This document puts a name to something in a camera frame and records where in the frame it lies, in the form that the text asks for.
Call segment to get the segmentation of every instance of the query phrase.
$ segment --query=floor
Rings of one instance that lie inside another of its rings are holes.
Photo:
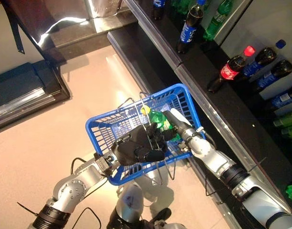
[[[0,133],[0,229],[26,228],[34,216],[16,202],[40,211],[58,180],[69,175],[72,159],[92,157],[84,127],[88,118],[115,109],[128,97],[138,100],[140,89],[111,46],[68,61],[61,72],[72,99]],[[168,179],[165,168],[161,171],[162,186],[144,177],[137,180],[145,195],[144,219],[169,206],[169,223],[188,229],[229,228],[189,165],[177,164],[175,180]],[[116,190],[106,183],[76,207],[65,229],[85,207],[95,211],[105,228],[117,202]],[[75,228],[98,227],[86,212]]]

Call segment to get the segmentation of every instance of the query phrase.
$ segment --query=coca-cola bottle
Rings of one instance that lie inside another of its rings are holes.
[[[284,40],[279,40],[276,42],[275,45],[278,49],[282,49],[286,45],[286,42]],[[238,74],[238,76],[235,79],[235,83],[250,79],[261,68],[272,63],[276,58],[277,58],[276,50],[274,50],[274,48],[271,47],[265,47],[256,55],[254,61],[246,65],[242,72]]]
[[[234,77],[242,71],[246,65],[246,59],[255,53],[255,49],[251,46],[247,46],[243,53],[236,55],[227,61],[226,65],[220,70],[219,76],[210,81],[207,86],[207,90],[212,93],[216,93],[224,82],[233,80]]]

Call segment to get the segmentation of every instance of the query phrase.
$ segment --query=blue shopping basket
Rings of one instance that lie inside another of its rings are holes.
[[[195,127],[200,127],[200,121],[195,111],[188,88],[183,84],[175,84],[160,92],[133,102],[125,107],[90,118],[86,130],[91,142],[100,155],[110,151],[114,141],[134,129],[148,119],[140,113],[143,104],[153,110],[162,111],[175,108],[181,112]],[[169,141],[165,161],[159,163],[137,163],[132,166],[119,166],[108,178],[113,185],[122,185],[166,164],[192,156],[191,152],[182,153],[178,148],[179,142]]]

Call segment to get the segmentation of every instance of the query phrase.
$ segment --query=shelf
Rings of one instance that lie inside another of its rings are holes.
[[[223,51],[209,49],[204,53],[199,39],[186,55],[177,54],[175,45],[180,32],[167,15],[155,21],[151,1],[125,1],[149,39],[178,78],[189,87],[195,101],[244,167],[247,170],[254,168],[250,173],[269,185],[270,192],[283,196],[292,208],[292,201],[285,193],[286,186],[292,182],[292,165],[282,151],[228,84],[217,94],[206,90],[210,79],[218,75],[217,69],[226,62]]]

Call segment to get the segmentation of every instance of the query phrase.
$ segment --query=silver robot arm segment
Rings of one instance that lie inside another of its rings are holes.
[[[268,192],[265,184],[216,150],[203,139],[202,128],[196,131],[176,109],[165,111],[164,114],[185,141],[185,146],[232,191],[260,224],[267,229],[292,229],[291,209],[279,196]]]

